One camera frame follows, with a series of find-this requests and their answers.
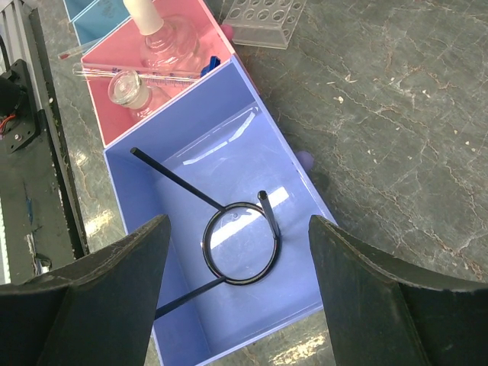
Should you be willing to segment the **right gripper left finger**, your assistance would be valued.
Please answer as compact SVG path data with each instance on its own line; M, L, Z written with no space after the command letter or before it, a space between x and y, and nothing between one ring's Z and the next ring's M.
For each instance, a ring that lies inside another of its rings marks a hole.
M3 365L142 365L169 250L169 217L22 284L1 287Z

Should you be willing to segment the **small glass beaker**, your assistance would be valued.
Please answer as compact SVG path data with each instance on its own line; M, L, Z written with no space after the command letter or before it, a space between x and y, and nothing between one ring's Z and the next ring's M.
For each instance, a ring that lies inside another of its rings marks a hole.
M112 103L126 108L135 122L147 118L171 99L160 87L147 85L134 70L119 71L110 80L108 97Z

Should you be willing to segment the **blue base graduated cylinder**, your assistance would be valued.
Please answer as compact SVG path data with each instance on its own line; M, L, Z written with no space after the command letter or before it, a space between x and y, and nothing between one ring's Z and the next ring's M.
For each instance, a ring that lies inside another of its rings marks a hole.
M113 78L122 71L134 71L141 79L151 84L168 85L174 87L187 87L193 85L200 78L216 69L221 64L220 58L212 56L209 63L199 72L184 70L161 71L135 66L110 66L94 63L76 63L72 72L74 75L94 78Z

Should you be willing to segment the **glass alcohol lamp white cap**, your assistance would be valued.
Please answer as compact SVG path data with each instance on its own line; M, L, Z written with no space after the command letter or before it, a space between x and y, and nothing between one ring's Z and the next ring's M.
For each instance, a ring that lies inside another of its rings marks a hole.
M151 1L125 1L143 41L141 63L163 72L196 72L201 65L200 42L194 25L181 15L162 17Z

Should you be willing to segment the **black wire ring stand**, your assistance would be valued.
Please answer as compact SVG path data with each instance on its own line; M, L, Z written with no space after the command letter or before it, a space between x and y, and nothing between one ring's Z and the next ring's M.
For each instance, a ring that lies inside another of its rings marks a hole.
M205 226L201 248L212 281L159 307L155 318L185 305L220 284L247 286L265 278L276 265L282 247L281 232L268 194L261 190L258 203L221 204L137 147L131 154L216 210Z

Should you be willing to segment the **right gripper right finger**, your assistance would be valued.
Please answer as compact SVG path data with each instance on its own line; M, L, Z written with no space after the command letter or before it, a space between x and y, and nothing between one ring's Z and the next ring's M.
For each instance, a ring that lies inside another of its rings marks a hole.
M485 365L487 285L408 263L326 218L310 249L338 365Z

